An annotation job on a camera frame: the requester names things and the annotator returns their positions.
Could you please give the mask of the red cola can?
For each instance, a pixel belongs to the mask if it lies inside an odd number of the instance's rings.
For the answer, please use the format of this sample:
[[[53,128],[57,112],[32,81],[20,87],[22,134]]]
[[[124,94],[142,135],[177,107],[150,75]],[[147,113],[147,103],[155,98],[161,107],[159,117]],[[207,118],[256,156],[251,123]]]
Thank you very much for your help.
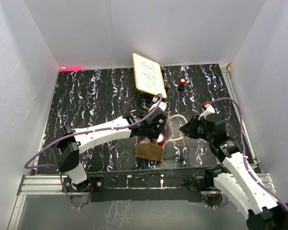
[[[159,134],[157,139],[152,138],[151,143],[162,147],[165,143],[165,137],[162,133]]]
[[[151,139],[149,137],[139,137],[139,144],[147,144],[151,143]]]

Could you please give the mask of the red cola can front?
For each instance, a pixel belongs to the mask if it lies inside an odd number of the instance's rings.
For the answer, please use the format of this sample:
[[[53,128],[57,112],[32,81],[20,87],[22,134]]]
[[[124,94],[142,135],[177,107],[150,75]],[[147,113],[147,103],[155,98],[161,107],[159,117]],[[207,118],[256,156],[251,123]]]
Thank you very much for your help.
[[[139,144],[147,144],[151,143],[151,139],[149,137],[139,137]]]

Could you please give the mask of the canvas tote bag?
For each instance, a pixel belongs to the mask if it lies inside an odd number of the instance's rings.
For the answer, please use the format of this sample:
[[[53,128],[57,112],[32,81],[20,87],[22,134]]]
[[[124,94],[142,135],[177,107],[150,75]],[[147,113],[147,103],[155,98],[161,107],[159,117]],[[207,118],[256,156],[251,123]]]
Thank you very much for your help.
[[[166,125],[168,126],[168,130],[167,130],[166,135],[164,136],[165,137],[164,145],[160,147],[152,143],[139,144],[139,137],[137,137],[136,143],[134,145],[136,158],[149,160],[149,161],[159,161],[159,162],[163,161],[164,153],[165,153],[165,146],[170,142],[179,141],[184,138],[184,135],[181,135],[178,138],[172,138],[174,131],[170,127],[170,122],[172,122],[174,118],[180,118],[183,121],[184,125],[187,123],[187,119],[183,115],[179,115],[179,114],[169,115],[168,121],[166,123]]]

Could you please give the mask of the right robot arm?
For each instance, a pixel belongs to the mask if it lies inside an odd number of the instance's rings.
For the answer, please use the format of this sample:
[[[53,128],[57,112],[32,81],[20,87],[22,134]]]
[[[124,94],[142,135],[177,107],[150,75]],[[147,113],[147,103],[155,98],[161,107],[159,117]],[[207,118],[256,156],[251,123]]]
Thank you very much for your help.
[[[288,229],[288,203],[281,204],[253,174],[240,145],[227,135],[226,121],[221,115],[193,116],[180,131],[189,138],[208,142],[222,164],[205,170],[204,184],[228,197],[244,216],[248,229]]]

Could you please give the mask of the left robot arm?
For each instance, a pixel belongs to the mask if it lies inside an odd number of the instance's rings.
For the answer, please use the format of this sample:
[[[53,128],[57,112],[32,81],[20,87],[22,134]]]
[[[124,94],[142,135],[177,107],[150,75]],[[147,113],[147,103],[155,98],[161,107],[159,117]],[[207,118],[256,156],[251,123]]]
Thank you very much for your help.
[[[133,110],[112,121],[88,128],[63,128],[64,136],[52,145],[51,150],[60,173],[67,175],[70,185],[78,192],[85,191],[89,177],[80,163],[80,154],[96,146],[117,139],[137,137],[157,138],[165,129],[167,105],[154,104],[148,111]]]

